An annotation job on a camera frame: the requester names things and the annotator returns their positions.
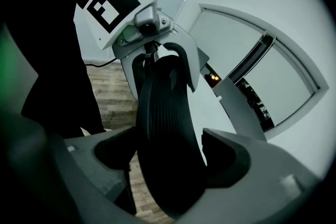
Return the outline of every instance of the black pants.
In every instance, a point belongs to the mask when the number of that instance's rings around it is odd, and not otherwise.
[[[39,77],[22,110],[23,116],[63,138],[83,136],[81,127],[90,134],[104,132],[74,25],[72,29],[71,38],[66,39],[66,49],[54,47],[52,52],[58,57],[52,57],[39,68]],[[30,64],[37,66],[38,61],[31,58]]]

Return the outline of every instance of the wooden floor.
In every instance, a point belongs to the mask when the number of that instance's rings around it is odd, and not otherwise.
[[[134,126],[138,103],[133,97],[120,63],[102,68],[87,67],[104,128]],[[156,204],[143,179],[138,156],[131,163],[130,181],[137,217],[148,223],[173,223]]]

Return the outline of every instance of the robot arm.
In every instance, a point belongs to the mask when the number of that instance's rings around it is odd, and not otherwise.
[[[195,91],[200,73],[194,39],[157,7],[157,0],[89,0],[84,7],[100,49],[112,47],[120,59],[132,94],[138,98],[138,70],[155,53],[148,44],[174,50],[183,59],[187,83]]]

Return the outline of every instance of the black cable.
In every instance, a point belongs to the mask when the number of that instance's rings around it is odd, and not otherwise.
[[[111,60],[111,61],[109,61],[109,62],[107,62],[107,63],[104,63],[104,64],[101,65],[101,66],[96,66],[96,65],[94,65],[94,64],[92,64],[92,63],[88,63],[88,64],[86,64],[86,66],[87,66],[87,67],[98,67],[98,68],[100,68],[100,67],[107,66],[108,64],[114,62],[115,60],[116,60],[116,58],[114,58],[113,60]]]

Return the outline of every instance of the black curved object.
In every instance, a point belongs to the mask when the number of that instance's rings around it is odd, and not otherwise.
[[[206,185],[186,87],[181,59],[160,58],[143,84],[136,119],[144,179],[157,204],[173,218],[185,213]]]

